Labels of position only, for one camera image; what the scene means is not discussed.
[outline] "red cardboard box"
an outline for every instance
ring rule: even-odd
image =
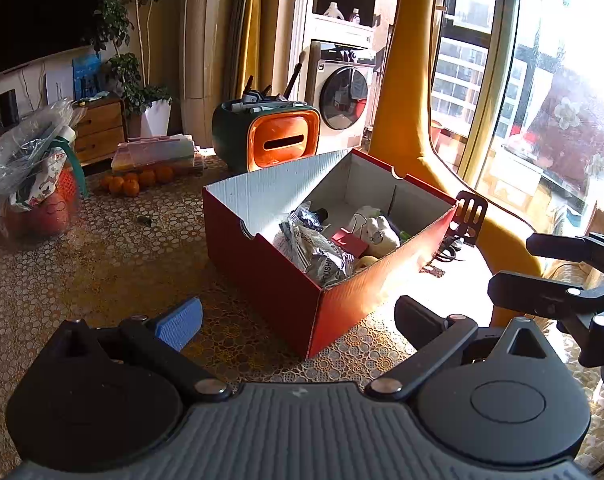
[[[208,257],[249,297],[273,331],[304,358],[316,355],[380,304],[403,293],[431,261],[456,200],[358,151],[342,150],[245,173],[205,187]],[[325,289],[272,244],[299,204],[325,208],[330,238],[361,206],[380,208],[413,237],[378,262]]]

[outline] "black speaker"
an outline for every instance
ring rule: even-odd
[[[0,94],[0,118],[2,126],[11,128],[20,122],[18,103],[15,100],[15,89]]]

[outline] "yellow leather upholstery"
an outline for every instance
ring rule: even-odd
[[[369,153],[391,164],[398,175],[412,174],[456,196],[469,188],[436,156],[429,138],[433,12],[434,0],[398,1]],[[525,247],[532,232],[526,222],[489,204],[477,245],[491,272],[541,276],[540,261]],[[515,315],[495,308],[492,325],[505,326]]]

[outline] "drawer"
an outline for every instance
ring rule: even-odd
[[[112,155],[121,142],[124,142],[124,128],[122,126],[77,137],[75,142],[76,155],[80,162],[93,161],[96,158]]]
[[[83,137],[118,126],[122,126],[120,103],[110,103],[95,108],[87,108],[84,117],[76,124],[75,130],[78,137]]]

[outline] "green strap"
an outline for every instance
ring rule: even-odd
[[[64,137],[57,136],[53,141],[51,141],[51,148],[62,148],[62,150],[66,154],[66,159],[71,163],[71,168],[73,169],[73,174],[77,182],[77,187],[80,190],[80,193],[82,193],[82,196],[86,198],[88,196],[88,193],[86,191],[84,171],[82,170],[82,165],[80,165],[80,161],[77,160],[76,154],[71,149],[68,140],[66,140]]]

